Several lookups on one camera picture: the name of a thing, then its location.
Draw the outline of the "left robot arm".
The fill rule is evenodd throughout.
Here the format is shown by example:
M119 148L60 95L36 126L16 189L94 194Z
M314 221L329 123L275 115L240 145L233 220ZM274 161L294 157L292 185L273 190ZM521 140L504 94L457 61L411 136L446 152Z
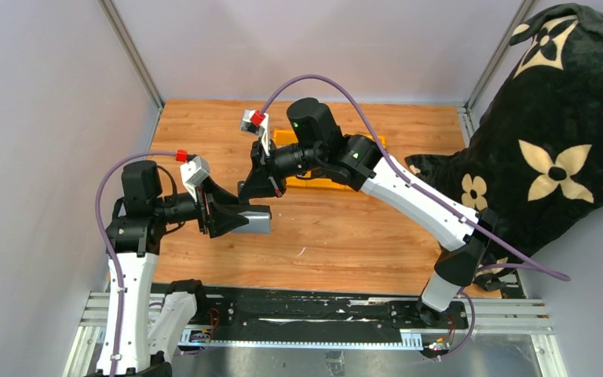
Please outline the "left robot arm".
M225 319L199 280L170 283L156 319L150 317L153 275L163 237L187 222L212 238L269 220L267 207L241 203L217 185L205 159L180 157L181 182L163 195L161 167L152 154L115 165L123 194L109 224L99 229L106 244L111 291L104 343L96 376L169 376L171 361L188 324L211 329Z

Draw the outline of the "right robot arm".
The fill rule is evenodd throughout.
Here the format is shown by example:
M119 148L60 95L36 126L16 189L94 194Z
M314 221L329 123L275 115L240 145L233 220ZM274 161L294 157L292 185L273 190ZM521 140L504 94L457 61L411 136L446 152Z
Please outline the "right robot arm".
M344 135L329 107L316 98L295 101L287 119L297 140L277 147L270 138L269 116L258 110L243 113L240 129L258 141L252 145L252 167L239 187L239 200L281 197L288 178L318 170L336 184L389 204L430 232L441 248L411 315L428 328L448 320L451 301L473 282L496 215L441 195L392 159L374 137Z

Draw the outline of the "black leather card holder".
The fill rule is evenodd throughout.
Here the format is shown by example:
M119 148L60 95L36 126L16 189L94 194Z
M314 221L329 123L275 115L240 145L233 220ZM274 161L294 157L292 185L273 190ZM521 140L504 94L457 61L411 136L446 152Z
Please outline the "black leather card holder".
M245 225L241 225L232 230L236 234L270 234L272 213L269 206L249 205L241 206L236 213L247 220Z

